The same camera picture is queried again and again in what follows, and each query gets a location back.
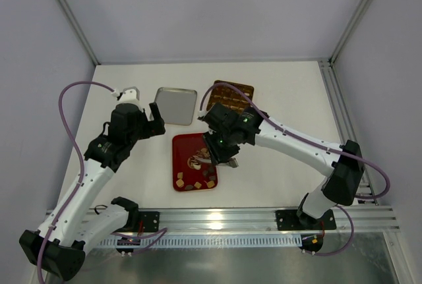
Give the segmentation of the silver tin lid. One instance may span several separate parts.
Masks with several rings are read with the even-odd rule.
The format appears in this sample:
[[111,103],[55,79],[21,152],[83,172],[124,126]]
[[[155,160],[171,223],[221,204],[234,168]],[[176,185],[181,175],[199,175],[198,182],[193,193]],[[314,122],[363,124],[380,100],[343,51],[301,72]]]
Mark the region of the silver tin lid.
[[165,124],[189,126],[193,121],[197,91],[161,87],[156,92],[156,102]]

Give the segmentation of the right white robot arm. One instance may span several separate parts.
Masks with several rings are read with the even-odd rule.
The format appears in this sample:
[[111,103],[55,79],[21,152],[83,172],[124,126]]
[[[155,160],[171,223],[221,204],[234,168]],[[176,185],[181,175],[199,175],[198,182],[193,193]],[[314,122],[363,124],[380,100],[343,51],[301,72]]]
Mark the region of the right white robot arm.
[[303,197],[296,216],[306,229],[320,225],[323,215],[336,205],[350,206],[364,174],[358,143],[325,143],[286,127],[266,112],[249,106],[242,113],[215,103],[198,119],[208,125],[202,135],[212,165],[237,167],[235,156],[242,144],[269,148],[300,161],[324,176]]

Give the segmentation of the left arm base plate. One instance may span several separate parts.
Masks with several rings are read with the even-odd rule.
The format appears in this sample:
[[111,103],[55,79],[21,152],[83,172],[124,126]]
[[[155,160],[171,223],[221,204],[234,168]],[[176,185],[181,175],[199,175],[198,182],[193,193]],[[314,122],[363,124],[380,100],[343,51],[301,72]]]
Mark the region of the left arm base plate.
[[160,212],[139,211],[135,231],[138,233],[154,233],[159,230]]

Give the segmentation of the silver metal tongs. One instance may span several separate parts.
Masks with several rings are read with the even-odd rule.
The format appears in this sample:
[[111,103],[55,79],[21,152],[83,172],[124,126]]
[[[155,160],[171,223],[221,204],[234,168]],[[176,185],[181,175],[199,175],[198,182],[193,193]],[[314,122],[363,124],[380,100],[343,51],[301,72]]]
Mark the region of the silver metal tongs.
[[228,161],[220,162],[220,163],[217,163],[216,161],[212,161],[211,158],[203,158],[197,155],[194,155],[193,158],[199,163],[210,164],[213,166],[222,166],[222,167],[225,166],[225,167],[230,167],[230,168],[239,167],[239,164],[235,158],[230,158]]

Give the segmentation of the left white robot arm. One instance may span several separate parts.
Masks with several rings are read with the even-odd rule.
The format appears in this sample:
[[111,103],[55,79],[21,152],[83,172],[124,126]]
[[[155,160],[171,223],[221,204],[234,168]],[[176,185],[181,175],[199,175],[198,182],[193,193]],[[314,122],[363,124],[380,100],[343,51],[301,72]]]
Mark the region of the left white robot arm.
[[29,262],[35,265],[39,283],[44,282],[44,272],[63,281],[72,279],[100,241],[115,231],[133,230],[140,220],[138,204],[117,197],[91,222],[82,222],[135,144],[166,131],[154,102],[149,105],[153,118],[148,119],[140,105],[138,88],[107,89],[117,105],[86,152],[74,147],[80,165],[78,175],[44,222],[35,231],[25,230],[20,236],[19,244]]

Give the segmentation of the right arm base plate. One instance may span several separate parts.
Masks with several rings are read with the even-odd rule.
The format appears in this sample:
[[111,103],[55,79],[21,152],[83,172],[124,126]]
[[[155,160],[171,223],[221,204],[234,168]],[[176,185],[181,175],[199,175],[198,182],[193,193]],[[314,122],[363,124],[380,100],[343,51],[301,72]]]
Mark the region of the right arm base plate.
[[336,220],[332,210],[328,210],[318,219],[304,213],[297,214],[296,209],[276,210],[275,218],[279,231],[317,231],[324,227],[325,230],[336,230]]

